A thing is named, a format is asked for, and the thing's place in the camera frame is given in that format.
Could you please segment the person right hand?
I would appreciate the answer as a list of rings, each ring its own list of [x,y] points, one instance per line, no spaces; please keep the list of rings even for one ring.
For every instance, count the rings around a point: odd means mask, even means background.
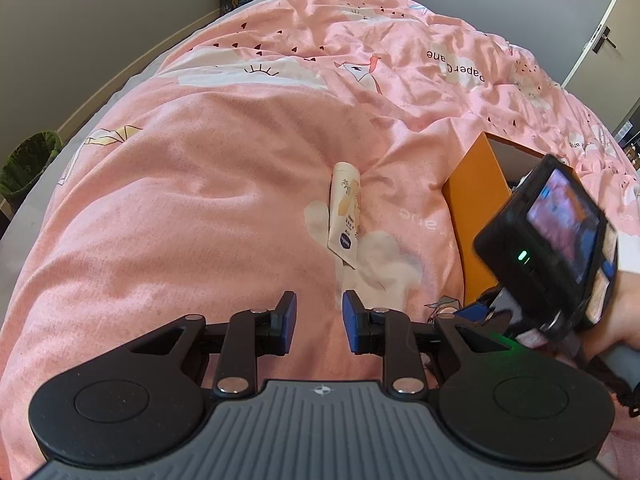
[[[589,362],[616,344],[640,347],[640,282],[631,272],[617,274],[615,289],[600,322],[582,334],[582,353]]]

